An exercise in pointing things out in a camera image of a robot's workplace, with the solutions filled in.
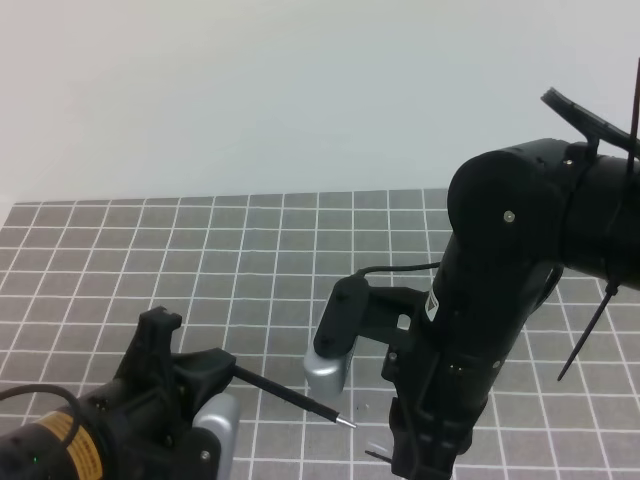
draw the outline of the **yellow label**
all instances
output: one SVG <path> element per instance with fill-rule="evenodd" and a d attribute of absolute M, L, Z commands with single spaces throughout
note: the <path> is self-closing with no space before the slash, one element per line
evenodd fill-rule
<path fill-rule="evenodd" d="M 71 429 L 72 422 L 73 419 L 66 413 L 52 412 L 36 423 L 48 429 L 58 437 L 58 440 L 62 441 Z M 102 478 L 102 462 L 98 449 L 93 443 L 91 435 L 83 427 L 80 427 L 73 442 L 67 447 L 67 452 L 69 452 L 78 472 L 78 480 L 100 480 Z"/>

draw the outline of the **wire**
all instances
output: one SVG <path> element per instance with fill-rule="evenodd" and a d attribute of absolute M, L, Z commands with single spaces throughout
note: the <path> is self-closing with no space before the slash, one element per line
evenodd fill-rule
<path fill-rule="evenodd" d="M 536 303 L 536 306 L 534 307 L 532 313 L 535 312 L 538 308 L 540 308 L 542 304 L 547 301 L 549 296 L 551 296 L 551 294 L 556 288 L 556 285 L 558 285 L 558 283 L 560 282 L 560 279 L 562 278 L 563 273 L 564 273 L 563 266 L 557 265 L 553 267 L 553 270 L 551 270 L 551 273 L 547 278 L 547 282 L 544 285 L 544 290 L 540 294 L 540 298 L 538 299 L 538 302 Z"/>
<path fill-rule="evenodd" d="M 578 353 L 582 349 L 584 342 L 586 342 L 587 338 L 589 338 L 589 334 L 594 329 L 596 323 L 598 323 L 598 320 L 602 316 L 602 312 L 604 312 L 604 309 L 607 307 L 609 300 L 611 300 L 611 298 L 618 293 L 618 285 L 620 284 L 617 280 L 612 280 L 607 285 L 606 294 L 602 299 L 602 302 L 600 302 L 600 305 L 598 306 L 596 313 L 593 314 L 589 325 L 587 325 L 587 328 L 585 328 L 584 332 L 582 332 L 580 340 L 578 340 L 578 343 L 576 343 L 576 346 L 573 348 L 573 351 L 571 352 L 571 355 L 569 355 L 567 362 L 564 364 L 564 367 L 562 367 L 562 371 L 560 372 L 560 375 L 558 375 L 558 381 L 562 380 L 562 377 L 564 377 L 564 374 L 567 373 L 567 370 L 569 370 L 569 367 L 573 363 L 573 360 L 578 356 Z"/>
<path fill-rule="evenodd" d="M 367 273 L 377 273 L 377 272 L 416 272 L 418 270 L 431 270 L 433 268 L 438 268 L 440 266 L 440 262 L 434 263 L 423 263 L 420 265 L 405 265 L 405 266 L 376 266 L 376 267 L 367 267 L 361 268 L 355 273 L 356 277 L 364 277 Z"/>
<path fill-rule="evenodd" d="M 62 442 L 58 443 L 55 448 L 52 448 L 43 460 L 35 463 L 30 469 L 27 469 L 27 471 L 23 474 L 23 478 L 31 478 L 32 476 L 36 477 L 36 473 L 46 473 L 47 467 L 50 467 L 57 459 L 57 457 L 64 455 L 65 450 L 69 445 L 71 445 L 71 442 L 73 442 L 76 433 L 78 433 L 78 430 L 80 429 L 80 421 L 83 417 L 80 402 L 75 397 L 75 395 L 73 395 L 73 393 L 71 393 L 66 388 L 59 387 L 57 385 L 43 385 L 34 383 L 31 385 L 20 385 L 18 387 L 9 388 L 8 390 L 0 392 L 0 402 L 2 400 L 7 400 L 8 398 L 17 397 L 18 395 L 24 395 L 27 393 L 50 393 L 52 395 L 64 398 L 67 403 L 69 403 L 73 420 L 71 422 L 71 428 L 67 432 L 67 436 L 64 437 Z"/>

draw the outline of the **grid mat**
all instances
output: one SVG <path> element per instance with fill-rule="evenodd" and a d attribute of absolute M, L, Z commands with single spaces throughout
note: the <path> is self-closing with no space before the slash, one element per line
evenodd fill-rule
<path fill-rule="evenodd" d="M 0 230 L 0 388 L 107 382 L 141 311 L 184 317 L 174 350 L 221 346 L 240 365 L 308 393 L 302 356 L 334 282 L 373 264 L 440 259 L 445 190 L 16 205 Z M 427 290 L 433 272 L 373 275 Z M 459 458 L 457 480 L 640 479 L 640 295 L 621 289 L 562 383 L 556 376 L 604 285 L 565 272 L 527 322 Z M 385 349 L 360 341 L 327 424 L 241 382 L 234 480 L 391 479 L 364 454 L 392 445 Z M 0 404 L 0 431 L 57 406 Z"/>

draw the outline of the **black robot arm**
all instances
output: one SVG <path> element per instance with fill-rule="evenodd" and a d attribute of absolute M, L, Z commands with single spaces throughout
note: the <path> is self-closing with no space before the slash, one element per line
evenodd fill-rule
<path fill-rule="evenodd" d="M 542 139 L 466 162 L 449 188 L 453 234 L 431 291 L 370 287 L 362 272 L 339 281 L 305 357 L 312 391 L 337 393 L 358 336 L 389 345 L 388 461 L 401 477 L 450 478 L 519 332 L 565 266 L 607 280 L 607 299 L 618 286 L 640 288 L 638 167 L 632 154 L 597 154 L 601 139 L 640 151 L 635 132 L 553 90 L 543 100 L 587 143 Z"/>

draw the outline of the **warning label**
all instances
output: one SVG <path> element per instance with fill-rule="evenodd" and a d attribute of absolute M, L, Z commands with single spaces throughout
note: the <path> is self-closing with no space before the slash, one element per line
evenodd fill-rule
<path fill-rule="evenodd" d="M 37 421 L 60 441 L 67 436 L 72 422 L 73 419 L 62 412 L 52 412 Z M 91 435 L 83 427 L 80 427 L 73 442 L 67 447 L 67 452 L 73 460 L 79 480 L 100 480 L 102 478 L 102 462 L 98 449 L 93 443 Z"/>
<path fill-rule="evenodd" d="M 427 317 L 429 320 L 433 322 L 436 318 L 436 313 L 438 313 L 438 307 L 440 306 L 440 302 L 438 302 L 438 298 L 436 294 L 433 293 L 433 290 L 429 292 L 429 297 L 427 298 L 427 303 L 424 306 L 424 309 L 427 311 Z"/>

